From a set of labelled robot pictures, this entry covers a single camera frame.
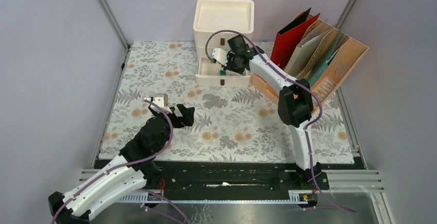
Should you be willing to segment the white three-drawer organizer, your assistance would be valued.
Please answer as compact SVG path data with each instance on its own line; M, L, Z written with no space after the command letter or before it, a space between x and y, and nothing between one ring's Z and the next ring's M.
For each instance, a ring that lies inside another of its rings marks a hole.
M230 73L220 76L223 70L219 63L208 59L214 48L230 51L227 40L238 31L252 38L254 32L255 3L252 0L198 0L196 4L193 32L198 57L197 84L203 87L247 87L250 75Z

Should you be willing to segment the teal folder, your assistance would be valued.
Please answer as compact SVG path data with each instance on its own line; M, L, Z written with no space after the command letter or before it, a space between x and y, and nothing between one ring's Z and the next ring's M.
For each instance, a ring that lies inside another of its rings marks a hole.
M331 42L331 44L327 47L325 52L322 54L318 62L314 65L312 71L310 72L308 76L308 81L310 84L310 87L313 87L314 84L317 82L317 80L320 78L322 73L325 71L325 69L329 66L330 62L332 61L331 55L335 51L335 48L339 42L344 38L345 33L340 32L334 40Z

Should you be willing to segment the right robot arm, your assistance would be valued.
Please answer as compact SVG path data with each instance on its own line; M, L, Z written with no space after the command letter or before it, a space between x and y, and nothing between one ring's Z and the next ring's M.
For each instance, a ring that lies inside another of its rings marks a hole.
M297 80L273 63L257 46L249 46L243 36L227 41L231 56L227 65L232 70L249 70L260 76L278 94L278 115L290 128L295 150L295 163L302 171L296 174L296 184L303 189L316 182L311 169L315 165L310 120L313 112L311 94L306 80Z

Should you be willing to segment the beige folder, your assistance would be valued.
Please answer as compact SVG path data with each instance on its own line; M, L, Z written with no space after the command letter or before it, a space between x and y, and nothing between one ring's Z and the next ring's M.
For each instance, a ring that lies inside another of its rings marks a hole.
M318 20L304 33L304 37L296 46L284 71L297 78L307 67L308 63L317 58L326 45L332 26Z

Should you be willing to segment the red folder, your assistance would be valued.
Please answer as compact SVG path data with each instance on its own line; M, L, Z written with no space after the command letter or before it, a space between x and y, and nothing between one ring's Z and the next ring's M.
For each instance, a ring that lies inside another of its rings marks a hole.
M318 20L320 13L310 18L310 11L311 8L299 14L276 34L270 59L280 68L286 67L307 29Z

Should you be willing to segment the light green capped marker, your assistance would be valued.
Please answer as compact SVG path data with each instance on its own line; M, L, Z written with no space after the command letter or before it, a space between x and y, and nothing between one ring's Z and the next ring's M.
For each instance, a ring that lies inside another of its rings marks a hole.
M230 75L230 73L228 73L226 70L220 70L219 75L220 76L227 76L227 75Z

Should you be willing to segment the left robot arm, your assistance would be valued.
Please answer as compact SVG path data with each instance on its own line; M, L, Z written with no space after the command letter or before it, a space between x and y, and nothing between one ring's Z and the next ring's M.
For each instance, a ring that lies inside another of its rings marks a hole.
M153 117L117 156L81 185L48 197L52 223L89 223L127 194L159 184L160 170L153 160L170 145L174 129L194 124L195 109L183 104L164 108L152 99L145 102Z

